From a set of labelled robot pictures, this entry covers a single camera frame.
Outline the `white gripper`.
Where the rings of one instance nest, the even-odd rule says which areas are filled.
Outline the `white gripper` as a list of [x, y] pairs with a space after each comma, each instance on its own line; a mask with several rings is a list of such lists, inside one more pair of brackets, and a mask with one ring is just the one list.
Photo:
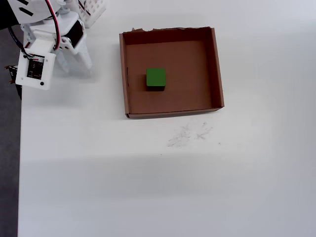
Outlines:
[[[59, 14], [57, 23], [60, 35], [58, 50], [55, 51], [56, 60], [61, 69], [69, 73], [70, 67], [62, 50], [68, 50], [84, 66], [86, 72], [91, 74], [92, 61], [88, 52], [86, 30], [84, 23], [76, 12]], [[53, 46], [57, 43], [57, 34], [53, 19], [44, 19], [39, 22], [22, 24], [21, 29], [29, 42], [36, 40], [47, 41]]]

